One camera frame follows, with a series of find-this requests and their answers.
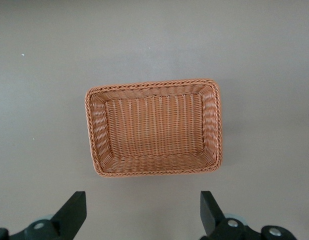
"screw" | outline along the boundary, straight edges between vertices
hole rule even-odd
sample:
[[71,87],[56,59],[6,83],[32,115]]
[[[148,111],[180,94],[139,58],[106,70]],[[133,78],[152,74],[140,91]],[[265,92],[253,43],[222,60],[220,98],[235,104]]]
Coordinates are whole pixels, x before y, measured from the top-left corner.
[[271,233],[273,236],[276,236],[276,237],[280,237],[281,236],[281,232],[278,229],[274,228],[274,227],[269,229],[269,233]]
[[42,222],[37,223],[36,225],[34,225],[34,229],[41,229],[45,224]]
[[233,228],[238,227],[238,223],[235,220],[232,220],[232,219],[228,221],[228,225],[230,227],[233,227]]

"gray floor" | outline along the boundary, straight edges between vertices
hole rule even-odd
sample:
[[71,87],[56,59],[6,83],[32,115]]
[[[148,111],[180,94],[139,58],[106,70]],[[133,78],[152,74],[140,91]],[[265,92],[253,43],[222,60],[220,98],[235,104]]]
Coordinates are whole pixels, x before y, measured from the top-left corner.
[[[212,78],[223,164],[102,178],[84,97],[106,84]],[[0,0],[0,227],[87,195],[75,239],[197,240],[201,190],[259,231],[309,239],[309,0]]]

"rectangular basket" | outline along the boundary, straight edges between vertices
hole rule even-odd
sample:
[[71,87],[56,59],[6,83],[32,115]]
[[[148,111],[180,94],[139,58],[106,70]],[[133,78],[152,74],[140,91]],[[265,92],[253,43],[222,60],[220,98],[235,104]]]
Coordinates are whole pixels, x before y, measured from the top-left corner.
[[97,86],[85,110],[101,176],[212,172],[222,162],[220,93],[211,79]]

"woven texture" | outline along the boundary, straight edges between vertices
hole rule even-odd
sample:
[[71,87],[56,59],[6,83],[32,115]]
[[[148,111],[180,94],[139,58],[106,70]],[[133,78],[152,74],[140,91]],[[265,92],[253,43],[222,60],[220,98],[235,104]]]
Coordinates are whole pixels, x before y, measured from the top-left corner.
[[222,162],[220,94],[211,79],[93,87],[85,109],[101,176],[211,172]]

